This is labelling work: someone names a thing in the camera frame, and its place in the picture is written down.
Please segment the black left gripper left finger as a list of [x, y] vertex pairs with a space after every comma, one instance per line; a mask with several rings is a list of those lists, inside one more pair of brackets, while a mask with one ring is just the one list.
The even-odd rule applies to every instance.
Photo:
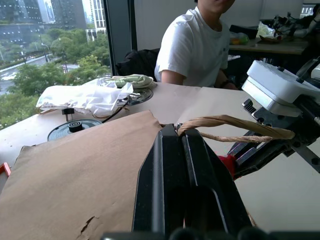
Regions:
[[169, 235], [184, 225], [185, 210], [185, 153], [174, 125], [168, 124], [139, 170], [132, 230]]

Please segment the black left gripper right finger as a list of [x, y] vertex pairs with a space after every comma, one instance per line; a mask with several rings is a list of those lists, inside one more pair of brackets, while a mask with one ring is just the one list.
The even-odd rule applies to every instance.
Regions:
[[252, 223], [227, 167], [200, 133], [182, 135], [191, 189], [186, 224], [201, 232], [239, 233]]

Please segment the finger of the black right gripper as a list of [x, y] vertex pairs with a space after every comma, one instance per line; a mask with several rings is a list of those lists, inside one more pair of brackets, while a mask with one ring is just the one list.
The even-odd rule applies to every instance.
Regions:
[[227, 155], [234, 157], [236, 160], [240, 159], [251, 149], [257, 149], [261, 142], [236, 142], [232, 145]]
[[289, 157], [294, 150], [285, 140], [262, 142], [261, 146], [251, 149], [240, 159], [236, 160], [235, 178], [249, 175], [263, 168], [281, 154]]

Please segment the brown paper bag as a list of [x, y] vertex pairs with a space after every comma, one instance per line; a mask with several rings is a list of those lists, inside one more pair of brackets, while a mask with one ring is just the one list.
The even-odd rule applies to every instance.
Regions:
[[[199, 117], [175, 127], [189, 130], [228, 124], [258, 133], [241, 141], [292, 139], [294, 133], [228, 115]], [[0, 240], [236, 240], [266, 234], [202, 232], [187, 225], [191, 187], [185, 158], [183, 226], [171, 234], [133, 231], [139, 170], [166, 125], [149, 111], [24, 147], [0, 194]]]

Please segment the red plush toy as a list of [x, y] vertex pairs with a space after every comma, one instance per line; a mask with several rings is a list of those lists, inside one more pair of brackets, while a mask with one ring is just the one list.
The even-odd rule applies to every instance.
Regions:
[[236, 158], [229, 154], [225, 156], [219, 155], [218, 158], [225, 165], [233, 180], [236, 180]]

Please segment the white plastic bag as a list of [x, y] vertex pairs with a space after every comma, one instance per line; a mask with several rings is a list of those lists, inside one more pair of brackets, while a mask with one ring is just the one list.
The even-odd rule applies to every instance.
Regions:
[[80, 114], [102, 118], [111, 115], [117, 108], [117, 102], [128, 97], [133, 91], [131, 83], [117, 88], [113, 81], [111, 86], [55, 85], [45, 89], [36, 103], [36, 108], [42, 111], [74, 109]]

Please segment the wooden background table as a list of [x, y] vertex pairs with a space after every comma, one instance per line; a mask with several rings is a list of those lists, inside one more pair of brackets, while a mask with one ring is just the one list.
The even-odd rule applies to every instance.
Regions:
[[244, 45], [230, 45], [230, 55], [241, 54], [279, 54], [279, 55], [301, 55], [309, 43], [305, 40], [281, 41], [278, 43], [263, 43], [261, 39], [249, 40]]

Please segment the green and yellow packet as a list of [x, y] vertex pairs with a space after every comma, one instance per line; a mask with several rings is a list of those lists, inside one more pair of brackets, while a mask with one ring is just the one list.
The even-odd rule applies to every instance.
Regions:
[[230, 45], [246, 45], [250, 41], [249, 37], [242, 32], [230, 32]]

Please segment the black round disc with knob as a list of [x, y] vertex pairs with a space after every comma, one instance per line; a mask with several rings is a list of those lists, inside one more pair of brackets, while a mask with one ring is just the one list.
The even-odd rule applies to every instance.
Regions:
[[69, 136], [73, 133], [77, 133], [82, 130], [86, 130], [98, 125], [101, 125], [102, 122], [95, 119], [79, 119], [66, 122], [55, 127], [47, 136], [47, 141], [54, 141], [66, 136]]

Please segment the person in white T-shirt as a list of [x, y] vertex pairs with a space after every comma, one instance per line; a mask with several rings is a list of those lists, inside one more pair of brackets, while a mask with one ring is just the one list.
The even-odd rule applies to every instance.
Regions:
[[226, 76], [230, 30], [221, 21], [235, 0], [194, 0], [166, 29], [154, 69], [157, 82], [236, 90]]

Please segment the black peg on steel stem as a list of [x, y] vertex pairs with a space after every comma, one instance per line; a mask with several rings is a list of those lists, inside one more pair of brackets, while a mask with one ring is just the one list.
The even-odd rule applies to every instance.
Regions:
[[61, 113], [65, 116], [66, 122], [70, 122], [73, 120], [73, 114], [75, 113], [75, 110], [73, 108], [65, 108], [61, 110]]

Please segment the black backpack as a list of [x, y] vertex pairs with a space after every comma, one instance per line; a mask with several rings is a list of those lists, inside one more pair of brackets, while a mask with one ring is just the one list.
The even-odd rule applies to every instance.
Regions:
[[133, 74], [155, 77], [155, 67], [160, 49], [132, 50], [126, 54], [124, 60], [115, 65], [119, 76], [129, 76]]

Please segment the dark window frame post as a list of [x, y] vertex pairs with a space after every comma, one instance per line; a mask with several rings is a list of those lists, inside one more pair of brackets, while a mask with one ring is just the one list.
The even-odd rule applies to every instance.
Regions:
[[138, 49], [135, 0], [102, 0], [109, 43], [112, 74], [125, 55]]

